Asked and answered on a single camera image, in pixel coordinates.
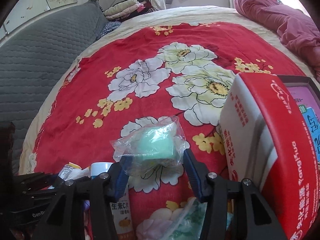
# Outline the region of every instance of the blue package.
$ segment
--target blue package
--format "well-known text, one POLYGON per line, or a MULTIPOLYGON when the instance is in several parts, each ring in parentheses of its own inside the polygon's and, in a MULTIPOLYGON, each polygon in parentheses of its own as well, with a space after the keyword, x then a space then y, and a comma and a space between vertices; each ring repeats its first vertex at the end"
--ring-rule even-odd
POLYGON ((313 145, 315 147, 318 162, 320 161, 320 124, 312 107, 306 108, 300 105, 299 109, 303 115, 304 120, 309 128, 312 137, 313 145))

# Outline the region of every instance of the red floral sheet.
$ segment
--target red floral sheet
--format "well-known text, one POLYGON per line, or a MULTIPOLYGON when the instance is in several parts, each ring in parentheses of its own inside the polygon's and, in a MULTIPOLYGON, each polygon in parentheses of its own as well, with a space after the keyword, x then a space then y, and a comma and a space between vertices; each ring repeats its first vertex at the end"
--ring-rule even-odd
MULTIPOLYGON (((304 75, 286 55, 231 23, 142 29, 83 58, 66 78, 37 137, 37 171, 59 172, 112 162, 109 141, 164 116, 177 115, 196 158, 228 177, 215 131, 235 74, 304 75)), ((175 210, 193 196, 182 166, 129 178, 134 228, 159 208, 175 210)))

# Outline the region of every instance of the gray quilted headboard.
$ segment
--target gray quilted headboard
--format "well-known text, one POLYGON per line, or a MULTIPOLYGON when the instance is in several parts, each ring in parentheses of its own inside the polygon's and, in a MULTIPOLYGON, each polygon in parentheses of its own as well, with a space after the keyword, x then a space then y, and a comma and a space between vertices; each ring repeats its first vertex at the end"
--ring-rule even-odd
POLYGON ((13 173, 18 172, 25 135, 42 103, 106 23, 98 1, 89 0, 37 20, 0 47, 0 120, 16 127, 13 173))

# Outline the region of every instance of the green label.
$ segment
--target green label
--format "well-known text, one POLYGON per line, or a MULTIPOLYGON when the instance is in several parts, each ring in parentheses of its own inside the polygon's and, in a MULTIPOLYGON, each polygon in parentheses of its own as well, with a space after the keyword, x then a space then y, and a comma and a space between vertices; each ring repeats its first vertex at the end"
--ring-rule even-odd
POLYGON ((306 113, 307 112, 307 108, 305 105, 299 105, 299 110, 302 114, 306 113))

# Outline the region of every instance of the red box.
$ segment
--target red box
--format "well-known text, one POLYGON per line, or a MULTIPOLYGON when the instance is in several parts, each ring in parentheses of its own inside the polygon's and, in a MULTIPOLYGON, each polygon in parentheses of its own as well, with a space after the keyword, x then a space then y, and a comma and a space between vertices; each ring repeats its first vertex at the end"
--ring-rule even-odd
POLYGON ((286 86, 277 76, 238 74, 220 126, 230 179, 251 179, 287 238, 301 239, 317 215, 318 164, 308 127, 286 86))

